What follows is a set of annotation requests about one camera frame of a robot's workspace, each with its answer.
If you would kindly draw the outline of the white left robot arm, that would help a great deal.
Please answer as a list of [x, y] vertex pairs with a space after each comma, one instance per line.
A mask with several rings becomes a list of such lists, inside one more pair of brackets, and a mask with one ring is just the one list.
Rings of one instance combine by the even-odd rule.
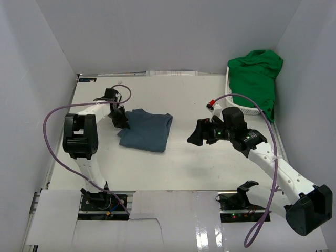
[[114, 87], [107, 88], [104, 96], [95, 99], [94, 105], [69, 113], [64, 120], [63, 150], [74, 159], [80, 173], [86, 177], [85, 188], [81, 190], [84, 203], [101, 211], [112, 206], [112, 197], [97, 189], [109, 189], [96, 156], [99, 147], [97, 124], [109, 117], [115, 128], [130, 129], [125, 108], [120, 102], [122, 95]]

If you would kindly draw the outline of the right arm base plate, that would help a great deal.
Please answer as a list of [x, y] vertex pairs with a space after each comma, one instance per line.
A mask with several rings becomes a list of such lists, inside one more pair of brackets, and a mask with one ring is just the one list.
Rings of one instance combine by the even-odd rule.
[[265, 209], [261, 206], [250, 205], [243, 207], [235, 202], [236, 191], [219, 192], [215, 201], [220, 204], [222, 223], [256, 223], [263, 216]]

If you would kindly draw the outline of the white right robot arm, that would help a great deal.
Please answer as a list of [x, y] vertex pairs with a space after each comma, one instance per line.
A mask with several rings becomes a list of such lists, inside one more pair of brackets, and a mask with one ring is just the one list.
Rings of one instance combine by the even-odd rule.
[[207, 105], [211, 117], [199, 119], [187, 139], [196, 146], [229, 141], [233, 148], [260, 167], [280, 188], [272, 192], [256, 181], [247, 181], [237, 188], [236, 194], [219, 198], [227, 204], [243, 209], [253, 205], [266, 208], [273, 194], [270, 211], [283, 217], [299, 235], [306, 236], [332, 218], [333, 194], [325, 185], [317, 186], [304, 178], [274, 149], [259, 131], [250, 129], [244, 115], [237, 107], [222, 108], [216, 103]]

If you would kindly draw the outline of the blue t shirt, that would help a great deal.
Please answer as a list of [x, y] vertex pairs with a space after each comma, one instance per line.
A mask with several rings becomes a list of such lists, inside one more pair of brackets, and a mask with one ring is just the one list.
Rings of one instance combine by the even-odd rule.
[[154, 153], [165, 152], [173, 122], [172, 115], [134, 109], [127, 112], [127, 118], [130, 127], [118, 133], [120, 146]]

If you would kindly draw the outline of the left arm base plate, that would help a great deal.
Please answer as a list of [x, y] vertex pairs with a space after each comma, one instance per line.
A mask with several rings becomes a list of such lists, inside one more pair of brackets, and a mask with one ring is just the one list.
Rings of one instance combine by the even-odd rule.
[[127, 194], [117, 194], [117, 200], [111, 194], [105, 192], [82, 194], [78, 212], [78, 220], [81, 221], [127, 221], [128, 214], [124, 211], [127, 206]]

